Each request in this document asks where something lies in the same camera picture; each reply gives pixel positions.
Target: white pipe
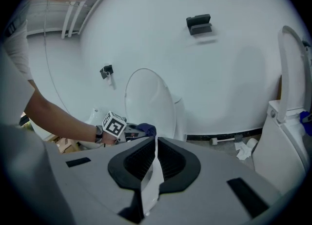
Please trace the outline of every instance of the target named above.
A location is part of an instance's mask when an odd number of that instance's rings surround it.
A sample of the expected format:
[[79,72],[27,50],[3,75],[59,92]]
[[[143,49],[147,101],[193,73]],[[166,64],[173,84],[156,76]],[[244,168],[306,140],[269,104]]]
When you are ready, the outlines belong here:
[[94,5],[92,6],[91,10],[88,12],[88,15],[86,16],[86,18],[84,19],[81,28],[78,32],[78,34],[80,35],[81,31],[83,30],[85,24],[87,23],[87,20],[89,19],[90,15],[92,14],[92,12],[94,11],[94,9],[96,8],[96,6],[101,2],[102,0],[97,0]]
[[72,33],[73,33],[73,30],[74,30],[74,27],[75,27],[77,18],[78,18],[79,13],[80,13],[80,11],[82,10],[83,5],[84,5],[85,3],[86,3],[86,0],[82,0],[82,1],[79,3],[78,9],[77,9],[77,11],[76,11],[76,13],[75,13],[75,15],[74,15],[72,24],[71,24],[70,29],[69,29],[69,32],[68,32],[68,37],[69,37],[69,38],[72,36]]
[[66,33],[66,29],[67,29],[67,24],[68,24],[68,20],[70,18],[70,15],[73,11],[74,5],[76,2],[70,2],[70,5],[68,7],[67,13],[66,13],[66,17],[65,17],[65,21],[64,21],[64,25],[63,25],[63,29],[62,29],[62,39],[65,38],[65,33]]

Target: white shirt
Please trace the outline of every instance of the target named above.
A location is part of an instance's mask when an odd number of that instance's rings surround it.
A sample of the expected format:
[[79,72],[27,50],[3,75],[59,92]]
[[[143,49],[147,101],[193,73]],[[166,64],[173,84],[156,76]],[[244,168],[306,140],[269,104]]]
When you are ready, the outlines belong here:
[[[12,21],[19,23],[19,20],[23,19],[21,16],[25,19],[29,4],[30,0],[22,0],[16,8],[8,25]],[[24,20],[10,37],[4,38],[3,47],[14,65],[24,77],[27,80],[32,80],[33,77],[30,72],[28,59],[27,20]]]

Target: person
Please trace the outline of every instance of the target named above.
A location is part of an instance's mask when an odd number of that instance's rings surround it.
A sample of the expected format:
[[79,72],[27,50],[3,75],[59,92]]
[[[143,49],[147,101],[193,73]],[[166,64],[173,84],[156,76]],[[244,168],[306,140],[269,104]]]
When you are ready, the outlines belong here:
[[26,106],[25,114],[39,127],[54,135],[78,141],[114,144],[116,138],[103,132],[101,126],[93,126],[77,120],[49,102],[38,90],[28,63],[26,15],[30,2],[31,0],[22,0],[16,8],[4,29],[2,44],[15,66],[35,89]]

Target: black bracket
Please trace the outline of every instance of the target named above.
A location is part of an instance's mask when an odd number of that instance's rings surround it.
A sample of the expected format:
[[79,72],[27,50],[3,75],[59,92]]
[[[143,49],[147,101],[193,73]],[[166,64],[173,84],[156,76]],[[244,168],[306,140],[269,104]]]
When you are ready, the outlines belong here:
[[193,18],[189,17],[186,19],[187,27],[189,28],[191,35],[211,32],[212,25],[209,23],[209,21],[209,14],[198,15]]
[[109,75],[113,74],[114,71],[113,71],[113,67],[111,65],[107,65],[107,66],[104,66],[101,70],[100,70],[100,73],[102,75],[102,78],[103,79],[106,79]]

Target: toilet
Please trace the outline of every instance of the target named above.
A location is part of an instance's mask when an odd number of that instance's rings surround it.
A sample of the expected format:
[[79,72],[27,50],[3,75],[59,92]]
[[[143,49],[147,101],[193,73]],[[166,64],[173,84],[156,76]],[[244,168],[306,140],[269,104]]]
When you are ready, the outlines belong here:
[[310,111],[311,72],[309,49],[293,29],[284,26],[278,33],[278,43],[282,65],[281,100],[269,102],[253,163],[258,174],[285,194],[300,186],[310,167],[299,114]]
[[[130,123],[149,123],[157,129],[158,137],[187,139],[183,99],[169,91],[165,81],[154,71],[142,68],[128,80],[125,90],[125,110]],[[155,159],[142,180],[143,213],[149,215],[159,197],[159,185],[164,182],[160,162]]]

